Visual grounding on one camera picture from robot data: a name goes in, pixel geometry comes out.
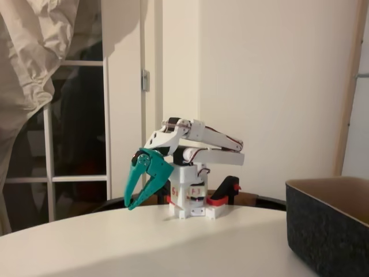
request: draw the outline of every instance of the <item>white curtain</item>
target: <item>white curtain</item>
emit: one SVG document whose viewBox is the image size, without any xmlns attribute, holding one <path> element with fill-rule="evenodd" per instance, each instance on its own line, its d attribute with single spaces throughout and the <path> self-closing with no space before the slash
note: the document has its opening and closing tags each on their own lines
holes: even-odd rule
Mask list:
<svg viewBox="0 0 369 277">
<path fill-rule="evenodd" d="M 0 0 L 0 235 L 10 231 L 2 195 L 12 146 L 54 94 L 51 75 L 65 59 L 79 0 Z"/>
</svg>

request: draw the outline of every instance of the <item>round table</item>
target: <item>round table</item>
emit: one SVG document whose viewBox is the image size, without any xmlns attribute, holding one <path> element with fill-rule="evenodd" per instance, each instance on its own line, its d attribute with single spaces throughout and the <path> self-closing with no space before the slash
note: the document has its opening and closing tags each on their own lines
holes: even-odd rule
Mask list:
<svg viewBox="0 0 369 277">
<path fill-rule="evenodd" d="M 0 276 L 316 277 L 287 244 L 286 213 L 229 206 L 216 220 L 168 206 L 78 216 L 0 237 Z"/>
</svg>

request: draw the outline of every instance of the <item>window pane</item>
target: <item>window pane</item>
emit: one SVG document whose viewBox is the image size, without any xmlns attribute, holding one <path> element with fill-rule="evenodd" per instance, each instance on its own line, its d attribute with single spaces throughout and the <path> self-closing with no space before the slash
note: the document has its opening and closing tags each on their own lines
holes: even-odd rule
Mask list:
<svg viewBox="0 0 369 277">
<path fill-rule="evenodd" d="M 3 194 L 13 232 L 48 222 L 48 211 L 41 212 L 47 199 L 46 184 L 5 184 Z"/>
<path fill-rule="evenodd" d="M 41 109 L 27 121 L 14 142 L 7 178 L 45 176 L 45 134 Z"/>
<path fill-rule="evenodd" d="M 105 175 L 103 67 L 63 66 L 52 79 L 55 175 Z"/>
<path fill-rule="evenodd" d="M 106 182 L 57 182 L 57 219 L 89 214 L 107 200 Z"/>
<path fill-rule="evenodd" d="M 74 35 L 66 59 L 102 61 L 100 0 L 80 0 Z"/>
</svg>

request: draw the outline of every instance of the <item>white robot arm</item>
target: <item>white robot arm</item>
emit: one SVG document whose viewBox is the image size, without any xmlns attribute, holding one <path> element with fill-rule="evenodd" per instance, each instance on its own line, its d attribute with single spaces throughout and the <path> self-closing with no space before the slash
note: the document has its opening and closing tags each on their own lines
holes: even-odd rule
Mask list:
<svg viewBox="0 0 369 277">
<path fill-rule="evenodd" d="M 197 148 L 179 145 L 180 139 L 210 144 L 218 148 Z M 217 217 L 224 204 L 209 205 L 207 199 L 207 163 L 243 165 L 243 142 L 222 134 L 197 120 L 170 118 L 153 132 L 144 148 L 172 155 L 174 167 L 170 175 L 170 211 L 180 218 L 188 216 Z"/>
</svg>

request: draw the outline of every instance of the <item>cable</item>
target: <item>cable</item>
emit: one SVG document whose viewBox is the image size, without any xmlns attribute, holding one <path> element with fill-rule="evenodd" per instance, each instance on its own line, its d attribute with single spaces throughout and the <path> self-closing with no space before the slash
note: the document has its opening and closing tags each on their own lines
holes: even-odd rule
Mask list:
<svg viewBox="0 0 369 277">
<path fill-rule="evenodd" d="M 211 131 L 213 131 L 213 132 L 223 134 L 223 133 L 218 132 L 217 130 L 215 130 L 215 129 L 211 128 L 211 127 L 205 126 L 205 128 L 206 128 L 206 129 L 209 129 L 209 130 L 211 130 Z M 241 149 L 240 149 L 239 151 L 237 151 L 237 152 L 241 152 L 241 151 L 242 151 L 243 143 L 239 142 L 238 140 L 235 140 L 234 138 L 232 138 L 232 137 L 230 137 L 230 136 L 227 136 L 226 134 L 223 134 L 223 135 L 225 135 L 227 139 L 229 139 L 229 140 L 233 141 L 234 143 L 237 143 L 237 144 L 241 147 Z"/>
<path fill-rule="evenodd" d="M 203 169 L 200 169 L 200 171 L 197 173 L 197 177 L 199 177 L 199 176 L 200 176 L 200 174 L 201 174 L 201 172 L 202 172 L 203 170 L 206 170 L 206 171 L 207 171 L 207 174 L 209 174 L 209 173 L 210 173 L 210 169 L 203 168 Z"/>
<path fill-rule="evenodd" d="M 199 149 L 197 149 L 195 151 L 195 153 L 192 154 L 192 156 L 191 156 L 191 158 L 189 160 L 189 163 L 191 163 L 194 160 L 194 158 L 196 157 L 197 153 L 199 153 L 201 150 L 207 150 L 207 148 L 199 148 Z"/>
</svg>

